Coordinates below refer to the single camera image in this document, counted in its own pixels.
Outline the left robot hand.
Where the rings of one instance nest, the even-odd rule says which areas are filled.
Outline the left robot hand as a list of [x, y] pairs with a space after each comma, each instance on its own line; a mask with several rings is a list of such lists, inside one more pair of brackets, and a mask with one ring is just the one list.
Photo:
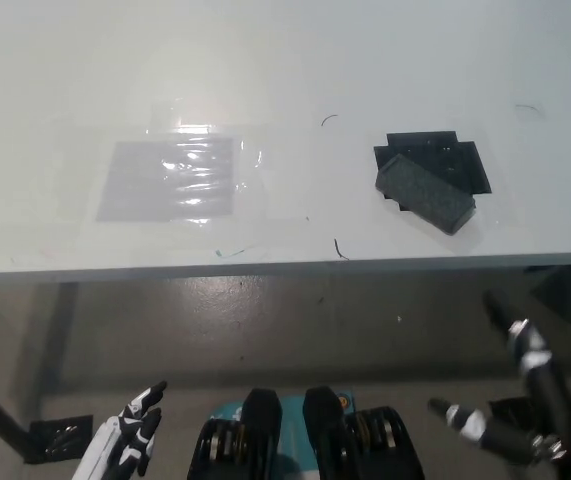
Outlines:
[[97, 430], [77, 466], [73, 480], [129, 480], [146, 475], [162, 419], [160, 408], [167, 382], [161, 381], [131, 400]]

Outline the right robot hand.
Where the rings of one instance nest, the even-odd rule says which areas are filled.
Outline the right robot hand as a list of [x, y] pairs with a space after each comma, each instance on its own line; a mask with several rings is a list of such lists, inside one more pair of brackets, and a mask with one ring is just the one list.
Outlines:
[[481, 450], [520, 466], [547, 463], [559, 479], [571, 479], [571, 394], [548, 342], [502, 292], [486, 291], [483, 305], [515, 361], [544, 431], [527, 433], [442, 398], [430, 399], [428, 408]]

